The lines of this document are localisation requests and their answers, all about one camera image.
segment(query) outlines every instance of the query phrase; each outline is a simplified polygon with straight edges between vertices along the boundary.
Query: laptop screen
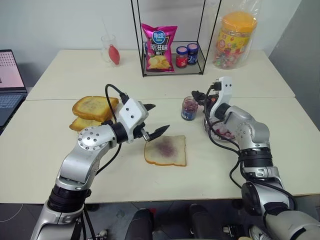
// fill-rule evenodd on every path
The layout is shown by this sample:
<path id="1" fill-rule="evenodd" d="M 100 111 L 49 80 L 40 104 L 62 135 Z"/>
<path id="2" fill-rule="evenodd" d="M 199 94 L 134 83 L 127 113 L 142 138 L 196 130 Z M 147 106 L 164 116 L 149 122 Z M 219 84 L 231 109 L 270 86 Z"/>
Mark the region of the laptop screen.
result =
<path id="1" fill-rule="evenodd" d="M 0 91 L 25 90 L 11 50 L 0 50 Z"/>

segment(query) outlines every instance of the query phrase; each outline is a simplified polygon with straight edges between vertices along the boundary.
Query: potato chip bag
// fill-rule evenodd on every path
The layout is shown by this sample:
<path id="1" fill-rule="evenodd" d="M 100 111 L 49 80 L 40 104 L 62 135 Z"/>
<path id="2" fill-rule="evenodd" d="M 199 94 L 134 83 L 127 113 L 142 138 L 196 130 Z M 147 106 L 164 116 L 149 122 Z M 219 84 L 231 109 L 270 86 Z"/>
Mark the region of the potato chip bag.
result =
<path id="1" fill-rule="evenodd" d="M 174 72 L 171 60 L 171 43 L 178 27 L 152 27 L 143 23 L 141 27 L 147 39 L 146 70 Z"/>

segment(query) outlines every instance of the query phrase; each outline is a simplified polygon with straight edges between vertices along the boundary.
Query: laptop keyboard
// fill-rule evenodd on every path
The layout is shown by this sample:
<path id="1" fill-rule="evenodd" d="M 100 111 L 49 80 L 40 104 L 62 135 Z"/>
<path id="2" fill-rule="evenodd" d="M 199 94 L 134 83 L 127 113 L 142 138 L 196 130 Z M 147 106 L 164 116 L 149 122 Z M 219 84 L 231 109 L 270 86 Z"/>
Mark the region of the laptop keyboard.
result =
<path id="1" fill-rule="evenodd" d="M 22 95 L 0 95 L 0 109 L 13 108 Z"/>

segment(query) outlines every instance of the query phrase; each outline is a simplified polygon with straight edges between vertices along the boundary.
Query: toast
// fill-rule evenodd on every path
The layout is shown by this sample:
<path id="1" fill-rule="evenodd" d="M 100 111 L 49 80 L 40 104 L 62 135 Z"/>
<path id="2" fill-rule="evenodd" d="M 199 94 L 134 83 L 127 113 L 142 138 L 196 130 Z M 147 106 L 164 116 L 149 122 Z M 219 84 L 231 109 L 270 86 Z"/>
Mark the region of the toast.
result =
<path id="1" fill-rule="evenodd" d="M 82 129 L 85 129 L 90 126 L 100 126 L 101 122 L 96 120 L 87 120 L 80 117 L 77 117 L 72 124 L 69 126 L 72 130 L 75 130 L 77 132 L 81 132 Z"/>
<path id="2" fill-rule="evenodd" d="M 115 97 L 109 99 L 112 109 L 115 111 L 119 100 Z M 95 120 L 100 123 L 112 118 L 107 98 L 104 96 L 85 96 L 73 105 L 72 112 L 82 119 Z"/>
<path id="3" fill-rule="evenodd" d="M 148 141 L 144 146 L 144 159 L 149 164 L 159 166 L 187 165 L 186 137 L 185 136 L 160 136 Z"/>

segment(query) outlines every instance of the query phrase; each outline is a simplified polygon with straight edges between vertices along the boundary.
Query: jam stain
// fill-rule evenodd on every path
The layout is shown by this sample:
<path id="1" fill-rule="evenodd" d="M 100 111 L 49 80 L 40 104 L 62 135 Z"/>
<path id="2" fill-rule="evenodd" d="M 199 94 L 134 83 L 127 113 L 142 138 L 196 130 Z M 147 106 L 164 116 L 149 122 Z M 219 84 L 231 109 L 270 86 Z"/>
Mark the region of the jam stain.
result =
<path id="1" fill-rule="evenodd" d="M 174 157 L 177 154 L 177 150 L 170 137 L 164 137 L 162 142 L 155 145 L 156 149 L 165 158 Z"/>

